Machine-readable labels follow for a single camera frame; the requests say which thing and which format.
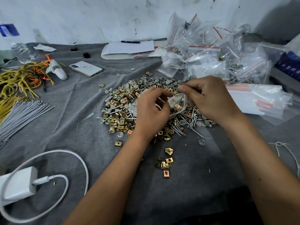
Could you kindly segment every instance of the white wall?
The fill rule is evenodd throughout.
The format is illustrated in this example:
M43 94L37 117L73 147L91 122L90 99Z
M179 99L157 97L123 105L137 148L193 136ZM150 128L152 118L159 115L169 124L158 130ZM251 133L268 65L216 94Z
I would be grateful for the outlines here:
M253 31L275 39L291 39L298 27L279 30L265 18L271 14L286 25L292 15L299 24L297 0L0 0L0 9L28 42L105 43L109 41L159 39L167 36L167 24L175 11L189 20L195 13L202 21L222 20L221 27L249 23ZM9 45L1 37L0 49Z

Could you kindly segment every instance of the bundle of gray wires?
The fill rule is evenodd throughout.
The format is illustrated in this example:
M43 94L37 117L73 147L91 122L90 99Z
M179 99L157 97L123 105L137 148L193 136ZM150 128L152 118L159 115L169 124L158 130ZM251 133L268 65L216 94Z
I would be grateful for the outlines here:
M13 134L32 120L51 110L43 101L17 101L7 117L0 123L0 148Z

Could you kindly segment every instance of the white smartphone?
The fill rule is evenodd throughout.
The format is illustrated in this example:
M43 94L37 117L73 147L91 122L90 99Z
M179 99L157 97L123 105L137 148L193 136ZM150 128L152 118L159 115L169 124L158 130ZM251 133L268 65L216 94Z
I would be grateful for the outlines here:
M103 71L102 68L97 67L95 65L89 64L85 61L80 61L74 64L69 65L69 67L79 73L82 73L83 75L87 77L92 77L96 75L97 73L100 73Z

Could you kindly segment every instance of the person's left hand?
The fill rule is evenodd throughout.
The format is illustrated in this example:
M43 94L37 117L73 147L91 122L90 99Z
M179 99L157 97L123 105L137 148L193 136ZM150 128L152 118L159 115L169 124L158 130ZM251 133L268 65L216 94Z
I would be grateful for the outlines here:
M141 134L148 143L167 123L170 117L170 105L167 100L172 96L173 93L153 86L138 97L134 131Z

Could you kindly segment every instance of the charger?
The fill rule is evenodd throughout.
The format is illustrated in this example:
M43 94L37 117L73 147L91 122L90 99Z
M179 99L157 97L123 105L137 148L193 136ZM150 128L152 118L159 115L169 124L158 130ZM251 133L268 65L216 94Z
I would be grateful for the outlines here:
M0 189L10 174L0 176ZM38 178L38 170L31 166L19 170L9 181L3 199L0 199L0 206L9 205L36 193L36 186L32 184Z

